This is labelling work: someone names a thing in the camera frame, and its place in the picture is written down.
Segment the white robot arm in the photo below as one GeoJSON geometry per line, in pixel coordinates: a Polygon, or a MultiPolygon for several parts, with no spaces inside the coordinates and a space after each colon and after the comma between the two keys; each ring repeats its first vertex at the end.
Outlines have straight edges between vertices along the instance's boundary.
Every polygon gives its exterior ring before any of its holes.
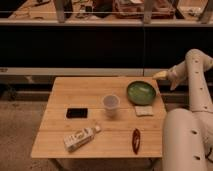
{"type": "Polygon", "coordinates": [[[213,148],[213,101],[204,72],[212,68],[212,57],[191,49],[183,62],[153,76],[169,80],[171,90],[185,80],[189,87],[189,109],[173,109],[163,122],[163,171],[207,171],[205,151],[213,148]]]}

